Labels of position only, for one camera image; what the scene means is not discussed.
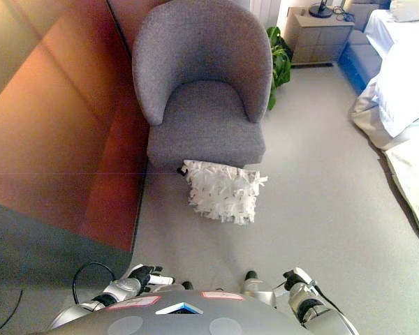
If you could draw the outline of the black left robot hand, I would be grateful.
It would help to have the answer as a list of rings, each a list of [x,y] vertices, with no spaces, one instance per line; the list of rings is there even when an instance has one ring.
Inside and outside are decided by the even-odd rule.
[[[170,285],[175,282],[175,279],[171,276],[163,276],[161,272],[163,271],[162,266],[147,266],[139,264],[135,266],[129,278],[136,279],[140,284],[139,294],[143,292],[148,292],[148,285]]]

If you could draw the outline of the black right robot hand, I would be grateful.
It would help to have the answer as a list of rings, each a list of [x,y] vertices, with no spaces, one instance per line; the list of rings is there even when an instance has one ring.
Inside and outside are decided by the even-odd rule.
[[[292,270],[284,272],[283,277],[285,278],[284,288],[287,291],[290,291],[297,283],[304,283],[305,285],[312,286],[316,285],[315,280],[310,277],[305,270],[299,267],[295,267]]]

